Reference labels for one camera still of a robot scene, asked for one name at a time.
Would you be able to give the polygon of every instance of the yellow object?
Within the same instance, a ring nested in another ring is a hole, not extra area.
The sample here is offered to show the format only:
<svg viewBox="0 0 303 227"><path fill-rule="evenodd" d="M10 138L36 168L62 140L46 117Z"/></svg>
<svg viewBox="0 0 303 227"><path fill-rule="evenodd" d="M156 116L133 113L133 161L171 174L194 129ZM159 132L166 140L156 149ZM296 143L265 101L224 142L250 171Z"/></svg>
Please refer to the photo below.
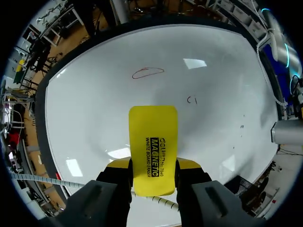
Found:
<svg viewBox="0 0 303 227"><path fill-rule="evenodd" d="M127 169L130 159L131 159L131 157L116 159L116 160L112 161L111 163L109 163L107 165L107 167Z"/></svg>
<svg viewBox="0 0 303 227"><path fill-rule="evenodd" d="M134 106L129 111L134 191L139 196L175 191L178 116L173 106Z"/></svg>
<svg viewBox="0 0 303 227"><path fill-rule="evenodd" d="M19 65L17 65L16 72L20 72L22 70L22 65L25 63L23 59L19 61Z"/></svg>
<svg viewBox="0 0 303 227"><path fill-rule="evenodd" d="M201 168L201 166L192 160L188 160L185 158L177 158L179 162L180 169L195 169L195 168Z"/></svg>

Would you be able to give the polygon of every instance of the wooden floor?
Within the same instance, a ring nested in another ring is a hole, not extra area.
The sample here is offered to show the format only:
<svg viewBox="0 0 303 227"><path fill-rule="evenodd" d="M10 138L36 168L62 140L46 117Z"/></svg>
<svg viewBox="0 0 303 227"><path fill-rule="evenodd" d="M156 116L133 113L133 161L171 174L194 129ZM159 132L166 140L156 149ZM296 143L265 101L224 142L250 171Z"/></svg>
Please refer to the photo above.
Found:
<svg viewBox="0 0 303 227"><path fill-rule="evenodd" d="M153 0L140 0L139 6L140 7L149 7L153 6L154 2ZM169 4L169 10L171 12L176 12L178 10L178 0L166 0L165 5L168 6ZM135 7L134 2L131 4L131 8L133 9ZM184 4L184 10L191 9L192 5L189 3ZM94 18L96 19L99 15L99 10L95 10L94 13ZM100 17L100 29L104 29L107 27L107 23L101 15ZM60 60L60 58L64 57L68 52L73 50L75 47L77 47L83 39L85 39L88 36L86 29L84 26L81 26L80 24L77 24L74 26L74 28L71 31L71 35L67 39L61 39L57 47L52 46L49 57L56 56L58 53L62 53L62 56L59 56L57 60ZM41 71L36 73L33 77L33 82L40 83L40 81L43 79L44 75ZM37 141L37 136L36 136L36 126L35 126L35 121L29 117L28 112L25 112L25 131L27 135L27 144L28 146L38 146L38 141ZM40 151L35 151L35 152L30 152L29 157L33 161L35 165L36 175L43 175L45 177L48 177L46 173L45 166L39 163L39 155L41 155ZM45 188L49 188L52 185L49 183L43 183ZM52 191L48 194L48 196L51 199L51 203L54 205L56 209L59 208L65 208L65 204L58 195L56 191Z"/></svg>

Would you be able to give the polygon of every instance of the whiteboard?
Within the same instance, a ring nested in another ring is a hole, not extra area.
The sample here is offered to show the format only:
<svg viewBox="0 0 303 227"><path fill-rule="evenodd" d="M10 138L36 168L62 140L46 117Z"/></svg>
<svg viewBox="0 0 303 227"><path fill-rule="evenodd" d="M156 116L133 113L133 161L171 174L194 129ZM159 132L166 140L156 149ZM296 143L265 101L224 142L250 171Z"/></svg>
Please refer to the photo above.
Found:
<svg viewBox="0 0 303 227"><path fill-rule="evenodd" d="M158 26L101 43L50 80L45 123L61 178L86 183L128 156L128 112L136 105L175 106L178 157L221 183L235 175L255 181L276 153L276 104L249 42L213 27ZM146 223L150 203L133 198L129 226L180 222L158 207L159 219Z"/></svg>

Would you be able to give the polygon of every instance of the yellow eraser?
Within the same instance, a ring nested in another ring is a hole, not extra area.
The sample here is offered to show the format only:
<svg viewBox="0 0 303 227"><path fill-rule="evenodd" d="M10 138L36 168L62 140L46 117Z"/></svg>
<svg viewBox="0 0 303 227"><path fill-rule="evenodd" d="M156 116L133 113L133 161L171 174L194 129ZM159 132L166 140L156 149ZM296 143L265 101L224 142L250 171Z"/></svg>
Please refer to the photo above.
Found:
<svg viewBox="0 0 303 227"><path fill-rule="evenodd" d="M134 106L129 111L134 191L139 196L175 191L178 115L174 106Z"/></svg>

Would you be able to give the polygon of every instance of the marker scribble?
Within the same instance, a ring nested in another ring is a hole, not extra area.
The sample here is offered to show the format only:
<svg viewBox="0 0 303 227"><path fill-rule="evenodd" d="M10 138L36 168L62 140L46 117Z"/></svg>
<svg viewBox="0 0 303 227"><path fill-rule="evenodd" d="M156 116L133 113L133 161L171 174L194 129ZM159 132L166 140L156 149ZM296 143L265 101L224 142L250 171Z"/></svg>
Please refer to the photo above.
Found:
<svg viewBox="0 0 303 227"><path fill-rule="evenodd" d="M146 75L143 75L143 76L139 76L139 77L136 77L135 75L139 72L146 72ZM133 79L139 79L139 78L143 78L143 77L147 77L147 76L150 76L150 75L155 75L155 74L159 74L159 73L163 73L164 70L163 69L160 69L160 68L153 68L153 67L145 67L145 68L142 68L140 70L138 70L137 72L135 72L133 75L132 75L132 78Z"/></svg>

